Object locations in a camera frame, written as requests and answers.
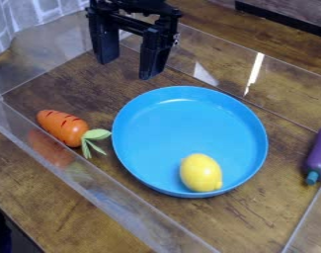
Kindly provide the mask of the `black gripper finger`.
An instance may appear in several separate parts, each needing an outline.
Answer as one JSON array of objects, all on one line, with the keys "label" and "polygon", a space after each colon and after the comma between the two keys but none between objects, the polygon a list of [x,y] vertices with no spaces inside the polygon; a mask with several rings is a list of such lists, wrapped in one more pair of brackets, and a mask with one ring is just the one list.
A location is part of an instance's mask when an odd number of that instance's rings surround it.
[{"label": "black gripper finger", "polygon": [[148,80],[162,73],[171,47],[177,43],[177,32],[148,28],[140,46],[139,78]]},{"label": "black gripper finger", "polygon": [[100,64],[110,63],[119,56],[119,30],[110,17],[91,13],[87,18],[96,60]]}]

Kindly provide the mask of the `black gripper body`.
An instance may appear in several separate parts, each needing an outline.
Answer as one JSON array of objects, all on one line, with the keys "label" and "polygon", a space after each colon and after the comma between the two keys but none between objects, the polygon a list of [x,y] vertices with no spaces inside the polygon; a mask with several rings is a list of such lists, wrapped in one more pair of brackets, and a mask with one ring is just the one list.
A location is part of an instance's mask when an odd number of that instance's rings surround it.
[{"label": "black gripper body", "polygon": [[177,31],[181,11],[165,3],[165,0],[90,0],[86,7],[86,18],[88,19],[90,31],[120,29],[124,31],[143,31],[151,24],[142,22],[128,15],[142,14],[143,16],[158,15],[155,26],[163,27],[167,31]]}]

